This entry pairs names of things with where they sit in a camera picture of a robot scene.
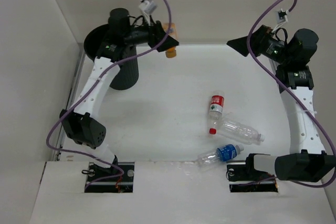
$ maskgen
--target blue bottle label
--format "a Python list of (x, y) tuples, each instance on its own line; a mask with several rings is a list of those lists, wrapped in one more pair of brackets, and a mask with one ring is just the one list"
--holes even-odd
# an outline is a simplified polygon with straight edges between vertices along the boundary
[(220, 161), (226, 162), (237, 156), (237, 151), (234, 145), (228, 144), (221, 148), (217, 149), (217, 155), (220, 158)]

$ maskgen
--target red bottle cap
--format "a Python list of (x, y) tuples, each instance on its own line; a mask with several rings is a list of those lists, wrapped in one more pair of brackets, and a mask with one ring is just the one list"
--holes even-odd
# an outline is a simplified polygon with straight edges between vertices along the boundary
[(216, 134), (216, 129), (214, 129), (214, 128), (211, 128), (210, 130), (209, 130), (209, 133), (211, 134), (211, 135), (215, 135)]

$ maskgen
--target water bottle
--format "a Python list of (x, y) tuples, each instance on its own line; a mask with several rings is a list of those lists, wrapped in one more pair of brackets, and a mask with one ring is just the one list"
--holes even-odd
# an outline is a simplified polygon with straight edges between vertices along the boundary
[(222, 119), (222, 124), (217, 130), (217, 134), (244, 144), (260, 144), (265, 140), (265, 136), (256, 129), (228, 118)]
[(216, 90), (213, 92), (208, 114), (208, 128), (210, 134), (216, 134), (221, 125), (224, 106), (224, 92)]
[(241, 144), (238, 144), (236, 146), (234, 146), (233, 144), (228, 144), (221, 148), (217, 148), (215, 151), (199, 155), (197, 163), (200, 167), (223, 163), (235, 158), (243, 150), (244, 147)]

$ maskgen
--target bottle cap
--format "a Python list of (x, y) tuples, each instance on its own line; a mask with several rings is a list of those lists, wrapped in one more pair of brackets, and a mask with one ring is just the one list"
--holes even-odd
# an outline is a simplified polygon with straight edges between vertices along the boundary
[(244, 146), (242, 144), (237, 144), (236, 149), (239, 149), (239, 152), (242, 152), (244, 150)]
[(262, 135), (262, 134), (260, 134), (259, 141), (260, 141), (260, 142), (263, 142), (263, 141), (265, 141), (265, 136), (264, 136), (264, 135)]
[(217, 130), (214, 129), (214, 128), (210, 128), (210, 130), (209, 130), (209, 133), (210, 133), (211, 135), (215, 135), (216, 132), (217, 132)]
[(175, 56), (176, 56), (176, 49), (171, 50), (171, 51), (169, 51), (169, 50), (166, 51), (166, 57), (167, 58), (174, 58)]

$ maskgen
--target plastic bottle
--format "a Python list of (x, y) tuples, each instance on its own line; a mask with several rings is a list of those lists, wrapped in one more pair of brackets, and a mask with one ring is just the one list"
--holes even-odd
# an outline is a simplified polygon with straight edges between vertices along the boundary
[(228, 118), (222, 119), (222, 124), (217, 130), (217, 134), (244, 144), (259, 144), (265, 140), (265, 136), (259, 134), (256, 129)]
[(221, 125), (223, 106), (224, 106), (224, 92), (221, 90), (214, 91), (212, 94), (208, 114), (208, 128), (210, 134), (216, 134), (217, 129)]
[[(165, 32), (167, 32), (168, 26), (169, 26), (169, 23), (162, 24), (162, 28)], [(171, 26), (170, 31), (169, 31), (169, 36), (171, 36), (172, 38), (177, 40), (175, 23), (172, 23), (172, 26)], [(166, 50), (166, 57), (167, 58), (174, 58), (175, 56), (176, 56), (176, 47), (172, 47), (172, 48), (169, 48), (168, 50)]]
[(217, 148), (215, 151), (199, 155), (197, 163), (200, 167), (204, 167), (226, 162), (238, 156), (243, 150), (244, 147), (241, 144), (238, 144), (236, 146), (234, 146), (233, 144), (228, 144), (221, 148)]

